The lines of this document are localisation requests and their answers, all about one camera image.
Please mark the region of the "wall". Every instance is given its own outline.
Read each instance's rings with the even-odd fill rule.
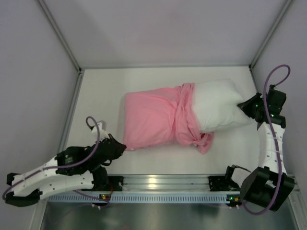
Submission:
[[[0,190],[56,154],[77,72],[34,0],[0,2]],[[26,230],[34,207],[0,201],[2,230]]]
[[[285,0],[45,0],[82,67],[251,63]]]
[[[307,202],[307,1],[296,0],[276,31],[268,48],[258,61],[254,73],[261,91],[269,72],[280,64],[292,68],[287,81],[278,89],[287,93],[282,114],[287,127],[284,134],[284,155],[287,169],[298,180],[305,202]],[[276,72],[271,83],[277,83],[286,75],[286,69]]]

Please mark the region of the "white arm segment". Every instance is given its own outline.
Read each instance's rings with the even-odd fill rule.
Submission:
[[[64,180],[56,180],[40,187],[39,190],[43,192],[40,196],[40,200],[58,193],[70,192],[72,190],[92,189],[94,186],[94,184],[92,184],[92,181],[94,180],[93,175],[89,171],[86,171],[82,175],[65,177]]]
[[[105,121],[99,121],[99,122],[97,122],[97,124],[98,124],[98,127],[99,127],[100,141],[102,141],[106,138],[110,138],[108,133],[105,131],[106,122]],[[94,139],[97,140],[98,132],[97,132],[96,127],[93,127],[92,135],[93,135]]]
[[[286,169],[283,164],[283,133],[284,128],[281,128],[280,125],[273,124],[275,130],[276,138],[278,141],[279,154],[282,160],[282,171],[287,174]],[[269,124],[262,123],[258,129],[258,135],[260,140],[260,155],[258,166],[261,168],[268,167],[271,172],[278,173],[278,162],[276,156],[276,146],[274,137]],[[241,169],[235,168],[231,179],[236,182],[240,187],[249,176],[250,172]]]
[[[36,175],[30,177],[29,179],[21,182],[19,185],[14,187],[12,189],[12,192],[14,192],[14,196],[28,196],[30,195],[34,190],[42,187],[45,184],[50,184],[50,182],[53,181],[60,181],[65,179],[67,176],[61,175],[61,174],[56,174],[57,169],[48,169],[48,170],[43,170],[43,168],[49,167],[49,166],[57,166],[58,161],[52,158],[50,161],[45,163],[44,165],[31,170],[29,172],[26,172],[24,174],[16,175],[14,176],[14,180],[12,181],[12,185],[14,185],[16,182],[20,180],[24,180],[25,177],[28,175],[34,173],[37,170],[41,170],[39,173]]]

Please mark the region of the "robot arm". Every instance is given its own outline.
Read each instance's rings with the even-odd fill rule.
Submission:
[[[90,127],[95,136],[99,131],[97,146],[95,144],[91,147],[68,147],[34,170],[24,174],[8,174],[7,184],[11,186],[11,192],[4,194],[5,202],[24,207],[67,191],[103,190],[108,184],[108,176],[102,165],[109,166],[123,154],[126,146],[105,132],[102,122],[99,122],[97,127]],[[94,153],[88,160],[78,164],[92,152]]]
[[[265,115],[263,99],[260,96],[261,94],[257,93],[253,98],[238,105],[247,116],[255,119],[259,124],[260,156],[258,168],[253,172],[249,172],[240,167],[232,166],[232,170],[227,170],[230,172],[227,177],[239,185],[242,200],[267,207],[273,199],[277,186],[279,173],[277,154],[279,154],[282,179],[278,195],[270,208],[270,210],[276,211],[289,196],[295,185],[294,179],[287,176],[283,164],[282,145],[285,117],[281,116],[280,112],[286,100],[286,94],[277,91],[274,86],[270,86],[267,94],[268,110],[276,137],[273,136],[271,131]],[[278,151],[276,150],[275,139],[277,139]]]

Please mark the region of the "pillow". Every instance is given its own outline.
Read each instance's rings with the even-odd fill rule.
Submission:
[[[175,88],[131,92],[125,96],[127,150],[173,143],[194,144],[202,154],[210,148],[213,134],[201,134],[192,111],[194,83]]]
[[[162,88],[125,95],[123,143],[135,150],[172,141],[176,90]]]
[[[195,84],[192,110],[200,132],[209,133],[253,122],[237,107],[244,101],[230,79]]]

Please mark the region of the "pink pillowcase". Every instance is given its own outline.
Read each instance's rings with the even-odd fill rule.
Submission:
[[[197,145],[205,154],[213,134],[200,134],[192,111],[194,83],[175,88],[130,92],[125,97],[124,144],[135,150],[173,140]]]

